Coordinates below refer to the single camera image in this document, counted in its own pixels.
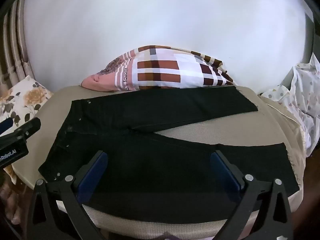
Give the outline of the black pants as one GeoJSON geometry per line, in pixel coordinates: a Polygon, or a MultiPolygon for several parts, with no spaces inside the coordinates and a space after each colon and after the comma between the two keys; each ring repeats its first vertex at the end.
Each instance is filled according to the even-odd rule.
{"type": "Polygon", "coordinates": [[[221,151],[243,174],[299,190],[296,153],[276,112],[245,87],[155,89],[74,100],[39,172],[74,175],[98,151],[106,170],[87,205],[161,223],[228,218],[235,203],[210,165],[221,151]]]}

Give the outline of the floral pillow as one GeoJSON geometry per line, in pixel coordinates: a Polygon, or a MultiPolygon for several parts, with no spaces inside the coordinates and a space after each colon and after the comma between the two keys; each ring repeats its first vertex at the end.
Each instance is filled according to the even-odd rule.
{"type": "Polygon", "coordinates": [[[30,76],[14,85],[1,98],[1,121],[12,118],[14,124],[1,135],[13,132],[34,118],[52,96],[51,91],[30,76]]]}

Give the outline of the beige striped curtain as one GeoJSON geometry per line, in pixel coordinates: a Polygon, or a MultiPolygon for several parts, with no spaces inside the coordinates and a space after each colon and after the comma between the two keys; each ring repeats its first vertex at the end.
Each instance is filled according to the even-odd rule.
{"type": "Polygon", "coordinates": [[[25,0],[15,0],[1,20],[1,94],[34,77],[24,34],[25,0]]]}

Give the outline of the beige textured bed sheet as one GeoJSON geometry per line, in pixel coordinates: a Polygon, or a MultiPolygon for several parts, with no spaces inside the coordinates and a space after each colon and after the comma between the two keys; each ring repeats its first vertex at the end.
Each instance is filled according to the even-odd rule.
{"type": "Polygon", "coordinates": [[[56,92],[18,174],[27,239],[292,239],[293,116],[245,87],[56,92]]]}

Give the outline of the white dotted blanket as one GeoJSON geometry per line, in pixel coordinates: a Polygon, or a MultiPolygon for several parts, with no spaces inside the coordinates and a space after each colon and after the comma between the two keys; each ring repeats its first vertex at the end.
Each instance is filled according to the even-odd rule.
{"type": "Polygon", "coordinates": [[[284,106],[297,119],[306,155],[310,156],[319,141],[319,61],[316,55],[311,55],[309,63],[293,67],[290,88],[280,85],[261,96],[284,106]]]}

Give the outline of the pink plaid pillow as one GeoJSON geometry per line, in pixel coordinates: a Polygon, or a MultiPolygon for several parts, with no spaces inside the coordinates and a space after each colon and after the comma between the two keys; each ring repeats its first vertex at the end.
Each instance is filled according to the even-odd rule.
{"type": "Polygon", "coordinates": [[[81,85],[99,92],[232,85],[221,66],[222,61],[196,51],[150,45],[120,55],[81,85]]]}

